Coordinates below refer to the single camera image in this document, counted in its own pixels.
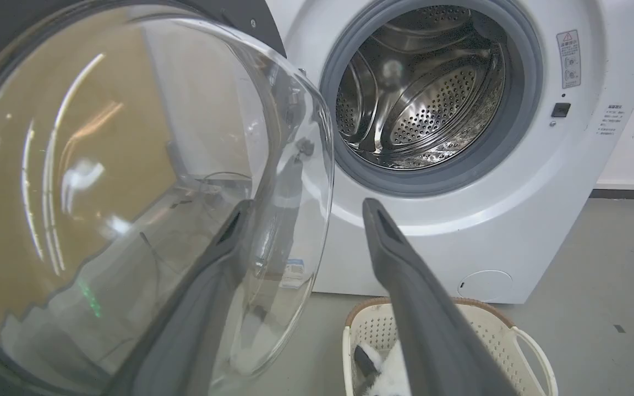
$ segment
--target front-loading washing machine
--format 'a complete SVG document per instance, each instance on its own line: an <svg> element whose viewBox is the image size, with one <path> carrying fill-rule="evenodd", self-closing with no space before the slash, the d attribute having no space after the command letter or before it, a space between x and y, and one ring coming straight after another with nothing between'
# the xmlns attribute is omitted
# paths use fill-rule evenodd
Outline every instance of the front-loading washing machine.
<svg viewBox="0 0 634 396"><path fill-rule="evenodd" d="M523 303L634 108L634 1L298 3L269 7L339 136L315 290L385 293L372 196L451 295Z"/></svg>

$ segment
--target white laundry basket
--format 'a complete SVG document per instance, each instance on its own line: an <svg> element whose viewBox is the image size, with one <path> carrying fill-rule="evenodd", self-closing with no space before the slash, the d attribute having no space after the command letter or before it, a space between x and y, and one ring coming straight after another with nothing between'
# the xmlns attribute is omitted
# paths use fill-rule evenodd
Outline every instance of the white laundry basket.
<svg viewBox="0 0 634 396"><path fill-rule="evenodd" d="M500 311L486 303L463 298L455 298L453 302L508 376L518 394L521 396L557 396L559 394L549 360L528 333L517 328ZM395 344L395 340L397 340L397 328L390 299L368 299L352 310L347 318L342 338L347 396L354 396L355 386L363 380L352 359L352 353L357 344L365 342L380 353L387 354ZM539 385L537 377L520 349L518 340L527 343L539 360L549 393L546 394Z"/></svg>

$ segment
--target stainless steel drum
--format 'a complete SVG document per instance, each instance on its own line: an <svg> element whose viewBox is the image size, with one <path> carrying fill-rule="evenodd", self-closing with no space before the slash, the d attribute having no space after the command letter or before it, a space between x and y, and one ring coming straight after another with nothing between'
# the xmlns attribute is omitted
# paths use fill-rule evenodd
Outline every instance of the stainless steel drum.
<svg viewBox="0 0 634 396"><path fill-rule="evenodd" d="M485 132L504 90L506 48L487 37L461 7L420 8L383 25L342 77L336 118L344 141L390 169L461 153Z"/></svg>

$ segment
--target green light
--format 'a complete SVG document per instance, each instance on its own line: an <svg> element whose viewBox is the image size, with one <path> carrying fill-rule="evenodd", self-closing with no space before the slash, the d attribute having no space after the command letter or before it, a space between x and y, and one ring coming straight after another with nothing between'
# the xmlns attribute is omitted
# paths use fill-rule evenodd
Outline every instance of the green light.
<svg viewBox="0 0 634 396"><path fill-rule="evenodd" d="M97 318L101 318L101 308L99 306L99 303L96 301L95 293L93 293L90 290L88 284L86 284L85 281L81 279L78 279L78 286L80 287L80 290L83 291L83 296L85 296L88 304L90 304L90 308L92 308L95 316Z"/></svg>

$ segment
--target gray floor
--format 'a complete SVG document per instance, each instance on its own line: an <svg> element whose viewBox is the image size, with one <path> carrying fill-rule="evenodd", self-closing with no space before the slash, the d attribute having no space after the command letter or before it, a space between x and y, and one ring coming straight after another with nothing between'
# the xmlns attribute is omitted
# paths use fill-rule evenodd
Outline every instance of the gray floor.
<svg viewBox="0 0 634 396"><path fill-rule="evenodd" d="M342 329L362 299L313 295L253 394L344 394ZM559 394L634 395L634 201L589 200L528 302L501 309L542 346Z"/></svg>

